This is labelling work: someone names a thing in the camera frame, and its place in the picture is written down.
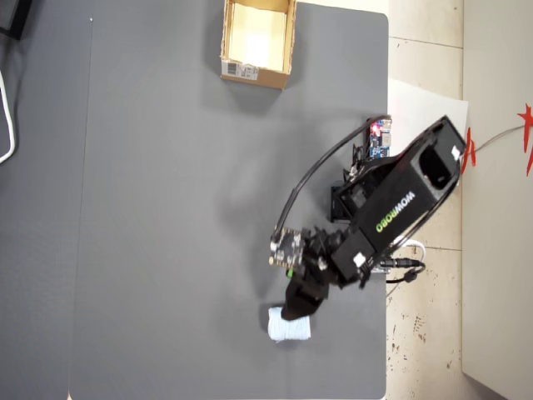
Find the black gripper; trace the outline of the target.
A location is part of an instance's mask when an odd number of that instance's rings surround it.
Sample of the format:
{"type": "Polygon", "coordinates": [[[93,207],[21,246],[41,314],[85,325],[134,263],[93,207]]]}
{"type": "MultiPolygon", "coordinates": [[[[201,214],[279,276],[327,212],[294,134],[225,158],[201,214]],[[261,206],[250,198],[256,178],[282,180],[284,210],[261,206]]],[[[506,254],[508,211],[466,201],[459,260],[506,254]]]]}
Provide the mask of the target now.
{"type": "Polygon", "coordinates": [[[293,277],[292,270],[286,271],[289,282],[281,310],[281,317],[286,321],[310,317],[328,299],[329,286],[343,288],[346,285],[346,279],[332,258],[346,241],[346,234],[339,229],[328,232],[326,229],[314,227],[314,231],[303,229],[301,238],[302,273],[299,282],[293,277]],[[309,292],[307,289],[320,290],[309,292]]]}

